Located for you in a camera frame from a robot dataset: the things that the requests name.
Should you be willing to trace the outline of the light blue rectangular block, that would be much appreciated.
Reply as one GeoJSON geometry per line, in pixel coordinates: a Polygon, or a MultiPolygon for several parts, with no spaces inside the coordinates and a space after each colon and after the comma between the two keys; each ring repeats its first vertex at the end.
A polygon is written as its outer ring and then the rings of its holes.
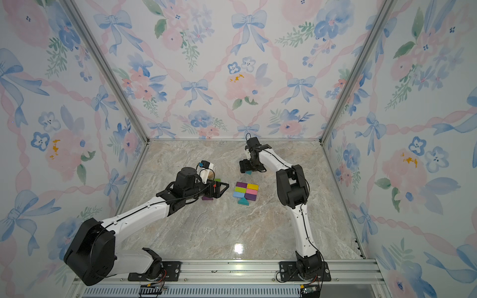
{"type": "Polygon", "coordinates": [[[235,198],[238,198],[238,199],[242,199],[242,198],[244,198],[244,197],[245,197],[245,193],[243,193],[243,192],[236,192],[236,191],[234,191],[234,193],[233,193],[233,197],[235,197],[235,198]]]}

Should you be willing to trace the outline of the lime green small block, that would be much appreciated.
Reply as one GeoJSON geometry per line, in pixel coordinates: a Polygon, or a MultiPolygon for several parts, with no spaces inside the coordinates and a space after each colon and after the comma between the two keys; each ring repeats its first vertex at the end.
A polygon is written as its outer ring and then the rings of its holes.
{"type": "Polygon", "coordinates": [[[235,192],[240,192],[240,193],[246,193],[246,192],[247,192],[247,189],[246,189],[246,188],[243,188],[243,187],[238,187],[238,186],[236,186],[234,191],[235,191],[235,192]]]}

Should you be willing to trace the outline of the dark purple small block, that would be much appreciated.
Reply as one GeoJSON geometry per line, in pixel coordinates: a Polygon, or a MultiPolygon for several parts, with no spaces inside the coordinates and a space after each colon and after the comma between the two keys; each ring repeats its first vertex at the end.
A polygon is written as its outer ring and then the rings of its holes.
{"type": "Polygon", "coordinates": [[[236,186],[237,186],[237,187],[241,187],[241,188],[247,188],[248,184],[247,184],[247,183],[243,183],[243,182],[237,182],[237,183],[236,183],[236,186]]]}

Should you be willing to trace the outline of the teal wedge block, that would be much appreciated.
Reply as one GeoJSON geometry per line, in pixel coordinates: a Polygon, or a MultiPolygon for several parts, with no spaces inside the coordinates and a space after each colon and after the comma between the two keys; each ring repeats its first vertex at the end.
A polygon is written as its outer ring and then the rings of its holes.
{"type": "Polygon", "coordinates": [[[238,200],[238,204],[243,205],[243,206],[249,206],[249,202],[246,200],[246,198],[241,198],[238,200]]]}

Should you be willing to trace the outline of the purple rectangular block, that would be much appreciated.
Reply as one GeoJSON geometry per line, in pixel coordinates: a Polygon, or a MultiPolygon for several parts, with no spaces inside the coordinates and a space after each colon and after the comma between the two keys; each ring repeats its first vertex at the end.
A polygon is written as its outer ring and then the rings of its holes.
{"type": "Polygon", "coordinates": [[[249,201],[256,201],[257,200],[257,195],[256,194],[250,194],[250,193],[245,193],[244,198],[249,201]]]}

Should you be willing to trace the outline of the yellow small block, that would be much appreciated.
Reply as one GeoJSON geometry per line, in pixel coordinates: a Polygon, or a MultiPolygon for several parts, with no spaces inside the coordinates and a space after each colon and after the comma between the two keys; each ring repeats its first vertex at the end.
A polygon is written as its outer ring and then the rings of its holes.
{"type": "Polygon", "coordinates": [[[253,185],[253,184],[248,184],[248,185],[247,185],[247,189],[252,189],[252,190],[258,191],[258,190],[259,190],[259,186],[258,186],[258,185],[253,185]]]}

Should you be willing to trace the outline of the pink rectangular block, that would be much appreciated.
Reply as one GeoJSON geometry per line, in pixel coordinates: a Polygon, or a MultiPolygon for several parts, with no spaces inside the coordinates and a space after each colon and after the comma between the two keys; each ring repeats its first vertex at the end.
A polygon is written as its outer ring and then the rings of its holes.
{"type": "Polygon", "coordinates": [[[246,189],[246,194],[253,194],[253,195],[257,195],[258,191],[255,190],[255,189],[246,189]]]}

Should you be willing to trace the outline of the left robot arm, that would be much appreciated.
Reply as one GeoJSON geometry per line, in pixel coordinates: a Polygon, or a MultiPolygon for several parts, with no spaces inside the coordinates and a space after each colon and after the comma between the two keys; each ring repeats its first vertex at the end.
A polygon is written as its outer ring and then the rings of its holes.
{"type": "Polygon", "coordinates": [[[87,286],[126,273],[163,281],[166,269],[158,253],[150,248],[120,250],[120,245],[142,228],[172,216],[201,196],[220,198],[230,185],[210,178],[213,172],[210,168],[184,167],[175,181],[140,206],[101,221],[84,221],[65,252],[64,263],[87,286]]]}

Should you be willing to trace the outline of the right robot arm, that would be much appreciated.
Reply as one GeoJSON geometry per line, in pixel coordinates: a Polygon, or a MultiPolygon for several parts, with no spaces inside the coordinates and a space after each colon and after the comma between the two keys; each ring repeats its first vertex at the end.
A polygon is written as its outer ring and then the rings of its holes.
{"type": "Polygon", "coordinates": [[[239,162],[240,172],[274,172],[277,195],[286,207],[296,241],[296,267],[304,280],[324,280],[326,268],[322,253],[311,232],[308,218],[310,187],[300,165],[293,165],[278,156],[268,144],[262,145],[257,137],[247,139],[247,158],[239,162]]]}

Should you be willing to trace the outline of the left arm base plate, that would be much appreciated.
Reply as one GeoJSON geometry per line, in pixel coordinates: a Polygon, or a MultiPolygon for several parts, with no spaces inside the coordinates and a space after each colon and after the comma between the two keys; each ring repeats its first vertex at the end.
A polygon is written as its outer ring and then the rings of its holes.
{"type": "Polygon", "coordinates": [[[138,282],[177,282],[180,269],[180,261],[155,261],[145,273],[130,273],[127,280],[138,282]]]}

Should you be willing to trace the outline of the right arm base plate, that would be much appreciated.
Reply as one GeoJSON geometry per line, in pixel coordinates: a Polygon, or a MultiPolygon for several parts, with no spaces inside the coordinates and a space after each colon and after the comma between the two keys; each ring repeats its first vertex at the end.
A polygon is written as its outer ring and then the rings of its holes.
{"type": "Polygon", "coordinates": [[[318,269],[316,273],[313,273],[310,275],[310,277],[305,278],[302,274],[299,273],[295,261],[281,261],[279,262],[278,276],[276,278],[284,282],[293,281],[306,283],[309,283],[311,281],[329,282],[332,280],[329,265],[326,262],[322,264],[322,266],[318,269]]]}

